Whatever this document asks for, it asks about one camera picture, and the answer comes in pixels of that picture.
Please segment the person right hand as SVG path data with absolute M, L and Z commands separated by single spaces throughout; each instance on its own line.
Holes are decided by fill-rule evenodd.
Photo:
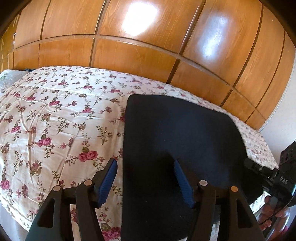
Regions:
M 271 196 L 267 196 L 264 199 L 265 204 L 263 205 L 261 209 L 261 213 L 259 215 L 259 226 L 261 230 L 265 230 L 266 228 L 271 226 L 271 220 L 266 219 L 270 218 L 273 214 L 276 214 L 276 217 L 280 219 L 279 223 L 277 224 L 274 233 L 282 233 L 285 229 L 285 226 L 287 224 L 287 221 L 290 217 L 290 208 L 286 207 L 281 211 L 275 211 L 274 208 L 270 205 Z

